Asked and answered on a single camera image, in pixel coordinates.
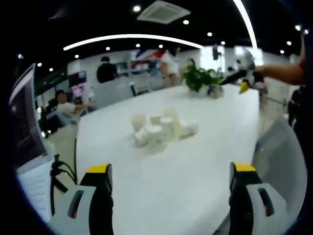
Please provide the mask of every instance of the curved ceiling lamp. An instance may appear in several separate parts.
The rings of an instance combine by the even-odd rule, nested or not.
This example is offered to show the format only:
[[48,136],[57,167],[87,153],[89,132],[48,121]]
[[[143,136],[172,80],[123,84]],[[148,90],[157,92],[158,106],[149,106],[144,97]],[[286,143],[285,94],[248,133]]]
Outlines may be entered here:
[[88,43],[94,43],[94,42],[99,42],[99,41],[103,41],[103,40],[110,40],[110,39],[121,39],[121,38],[146,38],[146,39],[157,39],[157,40],[164,40],[164,41],[170,41],[170,42],[174,42],[174,43],[180,43],[180,44],[185,44],[191,47],[195,47],[195,48],[199,48],[202,49],[203,46],[196,44],[196,43],[192,43],[189,41],[185,41],[182,39],[177,39],[177,38],[171,38],[171,37],[165,37],[165,36],[158,36],[158,35],[150,35],[150,34],[118,34],[118,35],[109,35],[109,36],[103,36],[103,37],[98,37],[98,38],[91,38],[91,39],[87,39],[81,42],[77,42],[74,43],[72,45],[69,45],[67,47],[64,47],[63,50],[69,50],[72,49],[74,47],[78,47],[81,45],[85,45]]
[[241,2],[241,0],[233,0],[233,1],[236,4],[236,7],[238,8],[238,10],[240,12],[241,17],[244,19],[244,22],[246,24],[246,28],[248,30],[253,49],[257,49],[258,46],[256,45],[256,39],[255,39],[253,27],[252,27],[250,18],[248,16],[248,13],[246,12],[246,9],[245,9],[243,3]]

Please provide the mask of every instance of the desk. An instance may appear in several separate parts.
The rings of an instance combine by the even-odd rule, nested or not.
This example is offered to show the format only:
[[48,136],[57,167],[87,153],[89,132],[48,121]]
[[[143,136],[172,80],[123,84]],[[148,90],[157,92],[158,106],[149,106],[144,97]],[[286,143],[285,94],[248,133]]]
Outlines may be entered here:
[[[179,86],[137,96],[81,118],[78,181],[85,169],[113,169],[115,235],[213,234],[229,212],[229,163],[251,163],[258,134],[258,92],[226,85],[220,99],[191,97]],[[133,145],[131,115],[175,107],[198,133],[156,155]]]

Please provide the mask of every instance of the green plant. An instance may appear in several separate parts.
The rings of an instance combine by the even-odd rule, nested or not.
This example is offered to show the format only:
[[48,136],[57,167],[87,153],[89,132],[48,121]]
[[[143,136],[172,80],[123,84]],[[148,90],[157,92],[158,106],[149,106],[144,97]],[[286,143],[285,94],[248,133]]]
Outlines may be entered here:
[[214,69],[197,69],[195,66],[190,65],[183,73],[182,78],[191,91],[198,92],[202,86],[218,85],[222,78],[218,74],[220,73],[215,72]]

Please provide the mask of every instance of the air conditioner vent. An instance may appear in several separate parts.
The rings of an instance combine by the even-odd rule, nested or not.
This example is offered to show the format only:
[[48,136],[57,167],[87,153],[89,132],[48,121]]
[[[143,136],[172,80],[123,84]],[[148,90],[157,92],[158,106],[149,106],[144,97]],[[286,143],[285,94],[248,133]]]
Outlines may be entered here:
[[168,24],[189,14],[190,11],[180,6],[157,0],[148,6],[137,20]]

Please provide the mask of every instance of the ceiling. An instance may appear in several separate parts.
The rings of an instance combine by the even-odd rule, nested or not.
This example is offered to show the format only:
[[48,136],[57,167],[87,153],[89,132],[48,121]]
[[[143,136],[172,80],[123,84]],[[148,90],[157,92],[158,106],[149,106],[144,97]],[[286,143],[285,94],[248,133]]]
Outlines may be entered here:
[[[250,46],[245,23],[233,0],[166,0],[183,7],[191,14],[169,24],[137,21],[140,13],[132,8],[139,4],[145,9],[154,0],[46,0],[41,3],[21,2],[15,11],[13,32],[14,53],[24,57],[23,65],[43,64],[38,68],[42,76],[63,68],[74,55],[80,58],[110,51],[133,49],[137,43],[141,48],[157,48],[159,40],[117,39],[91,43],[63,51],[70,44],[114,34],[154,34],[179,38],[193,43],[213,45],[225,41],[227,47]],[[242,0],[250,17],[258,47],[265,51],[286,55],[300,52],[300,33],[295,30],[296,19],[279,0]],[[58,10],[58,17],[51,19]],[[192,49],[183,46],[183,50]]]

